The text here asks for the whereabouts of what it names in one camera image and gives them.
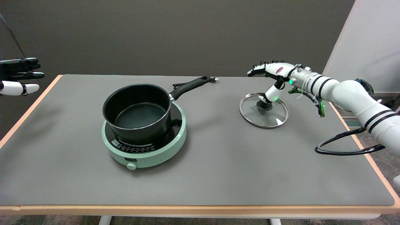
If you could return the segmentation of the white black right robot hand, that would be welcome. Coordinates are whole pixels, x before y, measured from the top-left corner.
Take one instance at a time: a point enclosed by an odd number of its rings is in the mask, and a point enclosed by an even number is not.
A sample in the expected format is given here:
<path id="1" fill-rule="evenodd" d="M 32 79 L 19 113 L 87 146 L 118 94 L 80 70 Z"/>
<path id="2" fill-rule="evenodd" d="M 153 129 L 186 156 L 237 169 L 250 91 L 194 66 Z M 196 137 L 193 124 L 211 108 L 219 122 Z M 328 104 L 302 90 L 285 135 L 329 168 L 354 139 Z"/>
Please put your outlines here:
<path id="1" fill-rule="evenodd" d="M 289 81 L 291 74 L 295 69 L 295 65 L 285 63 L 283 61 L 272 61 L 271 63 L 262 62 L 260 65 L 254 65 L 247 72 L 248 77 L 264 74 L 267 78 L 276 80 L 264 94 L 258 96 L 259 100 L 264 104 L 271 104 L 280 97 L 284 90 L 285 83 Z"/>

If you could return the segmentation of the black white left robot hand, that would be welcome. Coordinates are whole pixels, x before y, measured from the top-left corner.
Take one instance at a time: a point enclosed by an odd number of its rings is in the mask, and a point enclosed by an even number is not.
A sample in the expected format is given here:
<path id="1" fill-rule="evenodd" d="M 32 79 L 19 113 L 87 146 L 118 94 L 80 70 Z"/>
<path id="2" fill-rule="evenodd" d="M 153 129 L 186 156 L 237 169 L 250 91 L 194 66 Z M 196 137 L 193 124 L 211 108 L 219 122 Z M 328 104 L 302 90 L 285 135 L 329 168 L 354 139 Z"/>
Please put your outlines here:
<path id="1" fill-rule="evenodd" d="M 41 67 L 35 57 L 0 61 L 0 94 L 8 96 L 26 96 L 39 90 L 40 85 L 21 83 L 25 80 L 39 80 L 45 77 L 42 72 L 34 70 Z"/>

